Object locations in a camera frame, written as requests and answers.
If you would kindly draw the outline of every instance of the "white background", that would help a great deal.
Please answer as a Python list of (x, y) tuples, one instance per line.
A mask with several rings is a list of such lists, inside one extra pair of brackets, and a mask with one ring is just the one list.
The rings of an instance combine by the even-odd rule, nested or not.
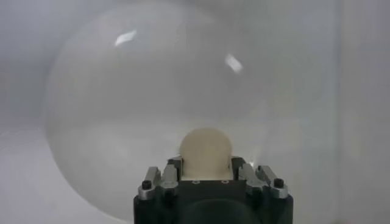
[[(1, 223), (117, 223), (84, 202), (60, 175), (43, 137), (40, 109), (45, 79), (64, 41), (84, 23), (121, 2), (124, 1), (0, 2)], [(284, 131), (278, 135), (279, 139), (285, 139), (284, 144), (274, 144), (276, 153), (267, 155), (270, 163), (282, 164), (276, 167), (278, 174), (289, 183), (302, 186), (295, 188), (294, 195), (301, 214), (298, 223), (330, 223), (336, 217), (343, 223), (388, 223), (390, 33), (386, 24), (390, 18), (386, 11), (390, 9), (389, 3), (385, 0), (264, 3), (268, 7), (254, 7), (248, 13), (254, 15), (249, 21), (266, 21), (257, 23), (259, 30), (264, 30), (259, 33), (259, 41), (267, 33), (287, 37), (275, 42), (289, 49), (291, 57), (300, 51), (289, 40), (301, 37), (307, 38), (303, 42), (311, 40), (308, 44), (316, 44), (321, 53), (314, 55), (314, 62), (322, 61), (315, 71), (326, 73), (318, 77), (330, 77), (320, 96), (320, 105), (324, 107), (316, 107), (314, 113), (302, 114), (308, 111), (307, 99), (314, 90), (296, 95), (303, 104), (293, 110), (283, 103), (286, 102), (283, 96), (291, 95), (288, 88), (278, 95), (281, 99), (275, 99), (282, 109), (289, 111), (280, 117), (298, 114), (297, 119), (281, 119), (278, 130)], [(304, 27), (311, 30), (311, 36), (301, 33)], [(340, 82), (332, 76), (332, 69), (340, 75)], [(287, 79), (287, 73), (284, 71), (280, 79)], [(302, 87), (315, 88), (317, 80), (310, 78), (289, 79), (299, 83), (308, 80)], [(338, 123), (333, 114), (337, 103)], [(300, 145), (316, 145), (316, 150), (296, 147), (286, 153), (286, 146), (294, 142), (288, 139), (295, 131), (293, 127), (302, 124), (306, 124), (302, 132), (306, 137), (300, 139), (304, 141)], [(307, 200), (307, 194), (314, 199)]]

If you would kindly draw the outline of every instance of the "white wall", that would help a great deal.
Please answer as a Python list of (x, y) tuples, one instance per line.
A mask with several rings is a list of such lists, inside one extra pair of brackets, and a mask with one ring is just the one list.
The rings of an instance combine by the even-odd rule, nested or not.
[(341, 9), (341, 217), (389, 223), (390, 2), (344, 0)]
[(39, 117), (44, 82), (71, 34), (122, 0), (0, 1), (0, 114)]

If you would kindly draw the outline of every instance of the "bolt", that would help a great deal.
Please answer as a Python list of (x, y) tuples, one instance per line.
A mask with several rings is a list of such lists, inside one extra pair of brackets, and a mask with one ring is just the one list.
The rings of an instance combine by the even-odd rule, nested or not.
[(280, 179), (280, 178), (275, 178), (274, 179), (274, 187), (275, 188), (283, 188), (285, 186), (285, 182), (283, 181), (283, 179)]
[(152, 189), (152, 182), (150, 180), (142, 181), (142, 190), (150, 190)]

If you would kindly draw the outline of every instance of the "glass globe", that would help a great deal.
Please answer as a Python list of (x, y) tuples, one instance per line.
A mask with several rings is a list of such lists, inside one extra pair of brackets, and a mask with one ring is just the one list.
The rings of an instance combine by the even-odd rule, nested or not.
[(46, 134), (62, 174), (89, 203), (132, 220), (147, 168), (164, 167), (197, 127), (221, 129), (234, 155), (255, 162), (267, 61), (229, 21), (189, 4), (134, 3), (68, 40), (48, 81)]

